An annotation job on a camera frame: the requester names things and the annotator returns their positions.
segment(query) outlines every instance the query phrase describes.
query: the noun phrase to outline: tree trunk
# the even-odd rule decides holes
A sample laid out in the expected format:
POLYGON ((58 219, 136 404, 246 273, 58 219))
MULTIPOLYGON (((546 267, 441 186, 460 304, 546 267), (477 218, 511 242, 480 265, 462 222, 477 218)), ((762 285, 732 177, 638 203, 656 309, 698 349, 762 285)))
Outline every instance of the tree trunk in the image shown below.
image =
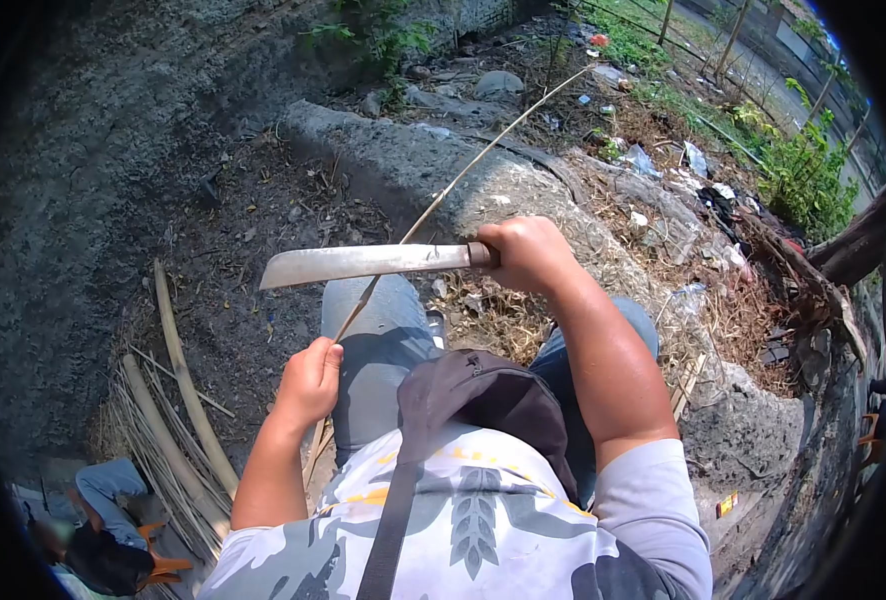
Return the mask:
POLYGON ((743 21, 747 17, 750 2, 751 0, 743 1, 743 6, 739 9, 737 24, 733 26, 733 32, 730 33, 730 40, 726 42, 726 47, 723 48, 723 55, 719 57, 719 62, 716 64, 716 70, 713 71, 713 78, 716 80, 717 85, 720 84, 720 74, 724 72, 726 66, 726 57, 729 56, 730 49, 733 48, 733 43, 737 41, 737 36, 740 34, 740 28, 743 27, 743 21))
POLYGON ((656 40, 656 43, 659 45, 663 45, 663 41, 667 36, 667 27, 670 26, 670 14, 674 10, 674 0, 669 0, 666 3, 666 16, 663 17, 663 27, 660 29, 660 38, 656 40))
MULTIPOLYGON (((838 66, 840 64, 840 56, 842 56, 842 54, 836 54, 836 61, 833 63, 833 66, 838 66)), ((807 121, 813 121, 814 117, 820 112, 820 109, 823 107, 823 102, 826 101, 826 97, 830 94, 830 86, 833 86, 833 82, 836 80, 837 71, 836 69, 831 69, 830 78, 826 79, 826 83, 823 85, 823 89, 820 90, 816 102, 812 103, 812 108, 809 110, 809 115, 806 118, 807 121)))
POLYGON ((864 128, 867 126, 867 121, 869 121, 869 112, 873 110, 873 106, 870 106, 866 109, 866 114, 863 115, 863 120, 859 122, 859 126, 857 127, 856 132, 853 134, 853 137, 850 138, 850 141, 846 144, 846 150, 843 153, 845 158, 849 158, 850 153, 853 152, 853 145, 857 143, 857 139, 860 138, 860 134, 863 133, 864 128))
POLYGON ((883 262, 885 253, 886 185, 839 235, 808 248, 806 258, 830 282, 854 285, 883 262))

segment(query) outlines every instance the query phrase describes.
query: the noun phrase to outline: black shoulder strap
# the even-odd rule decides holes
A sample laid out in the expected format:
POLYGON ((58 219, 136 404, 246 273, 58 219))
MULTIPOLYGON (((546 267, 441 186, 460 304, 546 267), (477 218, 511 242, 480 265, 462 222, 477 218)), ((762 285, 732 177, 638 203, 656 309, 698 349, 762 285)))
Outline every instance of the black shoulder strap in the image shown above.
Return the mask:
POLYGON ((367 558, 363 576, 359 580, 357 600, 389 600, 393 593, 419 472, 420 462, 417 461, 397 464, 393 471, 370 558, 367 558))

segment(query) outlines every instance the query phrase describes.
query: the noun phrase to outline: machete handle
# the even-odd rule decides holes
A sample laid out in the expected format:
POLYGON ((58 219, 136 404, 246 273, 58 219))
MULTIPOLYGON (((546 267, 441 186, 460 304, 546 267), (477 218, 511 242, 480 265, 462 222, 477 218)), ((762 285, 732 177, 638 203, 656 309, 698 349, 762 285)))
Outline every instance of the machete handle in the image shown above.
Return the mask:
POLYGON ((500 251, 483 242, 469 242, 470 266, 474 269, 499 269, 500 251))

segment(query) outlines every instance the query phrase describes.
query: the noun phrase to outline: person's right hand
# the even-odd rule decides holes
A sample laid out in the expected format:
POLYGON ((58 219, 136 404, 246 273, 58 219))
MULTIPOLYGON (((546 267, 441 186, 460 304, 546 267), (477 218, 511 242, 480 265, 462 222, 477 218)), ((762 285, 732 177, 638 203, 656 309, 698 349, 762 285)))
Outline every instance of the person's right hand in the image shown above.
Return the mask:
POLYGON ((548 296, 586 273, 566 238, 546 217, 485 224, 476 237, 499 251, 499 268, 490 275, 503 287, 548 296))

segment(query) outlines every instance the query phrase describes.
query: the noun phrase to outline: orange plastic chair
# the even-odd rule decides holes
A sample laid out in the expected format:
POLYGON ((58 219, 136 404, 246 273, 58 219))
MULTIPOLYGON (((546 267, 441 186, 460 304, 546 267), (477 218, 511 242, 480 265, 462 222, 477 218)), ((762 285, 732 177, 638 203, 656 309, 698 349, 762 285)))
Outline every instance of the orange plastic chair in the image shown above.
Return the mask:
POLYGON ((150 584, 176 584, 182 581, 180 576, 173 571, 192 569, 194 564, 185 558, 163 558, 153 551, 153 543, 150 541, 152 536, 150 532, 154 529, 163 527, 166 523, 152 523, 137 527, 137 531, 146 540, 146 547, 149 549, 150 556, 153 557, 153 570, 149 577, 146 578, 139 589, 142 590, 150 584))

